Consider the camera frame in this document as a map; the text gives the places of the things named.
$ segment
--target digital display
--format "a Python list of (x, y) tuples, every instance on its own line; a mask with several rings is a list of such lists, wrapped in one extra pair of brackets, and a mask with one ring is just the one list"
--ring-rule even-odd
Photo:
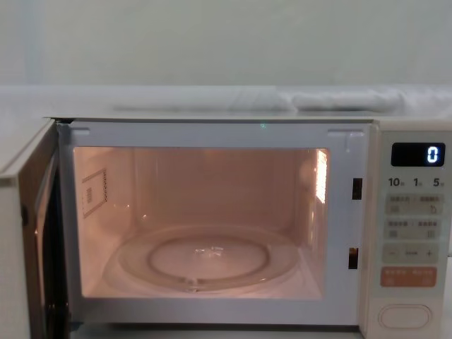
[(443, 143), (394, 143), (391, 165), (395, 167), (440, 167), (444, 165)]

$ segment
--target white wall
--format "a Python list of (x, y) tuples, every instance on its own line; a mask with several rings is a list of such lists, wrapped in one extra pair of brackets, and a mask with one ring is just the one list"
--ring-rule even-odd
[(450, 0), (2, 0), (0, 83), (450, 83), (450, 36)]
[(25, 82), (21, 9), (19, 0), (0, 0), (0, 84)]

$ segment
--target open microwave door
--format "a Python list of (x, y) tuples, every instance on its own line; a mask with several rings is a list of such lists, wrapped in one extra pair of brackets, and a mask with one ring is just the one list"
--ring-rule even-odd
[(1, 142), (2, 338), (65, 338), (57, 141), (54, 122), (38, 119)]

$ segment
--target control panel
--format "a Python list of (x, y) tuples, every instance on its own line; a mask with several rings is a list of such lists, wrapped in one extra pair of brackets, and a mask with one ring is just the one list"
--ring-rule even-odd
[(366, 339), (437, 339), (451, 227), (452, 133), (379, 131)]
[(446, 144), (385, 147), (380, 287), (435, 287), (443, 233)]

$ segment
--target microwave oven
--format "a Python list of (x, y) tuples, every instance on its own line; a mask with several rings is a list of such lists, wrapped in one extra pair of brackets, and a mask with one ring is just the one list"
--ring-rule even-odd
[(81, 323), (439, 338), (452, 122), (375, 115), (41, 119), (0, 172), (4, 338)]

